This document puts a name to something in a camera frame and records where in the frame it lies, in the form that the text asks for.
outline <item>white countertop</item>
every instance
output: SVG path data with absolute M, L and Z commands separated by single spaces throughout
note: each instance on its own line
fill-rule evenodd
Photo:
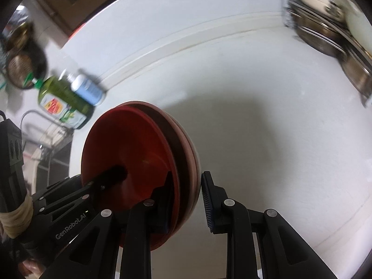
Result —
M 131 100 L 175 117 L 216 185 L 247 208 L 276 209 L 339 279 L 364 261 L 372 248 L 372 112 L 336 59 L 285 27 L 182 50 L 108 91 L 75 132 L 70 176 L 80 173 L 97 118 Z M 225 277 L 226 236 L 209 232 L 201 199 L 152 252 L 152 268 L 154 279 Z

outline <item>soap bottle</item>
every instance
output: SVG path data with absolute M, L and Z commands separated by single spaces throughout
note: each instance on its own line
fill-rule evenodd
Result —
M 59 80 L 66 75 L 66 69 L 62 72 Z M 92 82 L 86 75 L 73 73 L 68 74 L 67 80 L 71 83 L 71 90 L 78 96 L 85 99 L 93 106 L 100 105 L 106 97 L 106 94 L 94 82 Z
M 39 89 L 40 107 L 60 122 L 80 129 L 92 117 L 94 107 L 73 93 L 67 81 L 59 81 L 56 76 L 51 76 L 43 82 L 35 79 L 32 72 L 26 77 L 25 83 L 28 81 Z

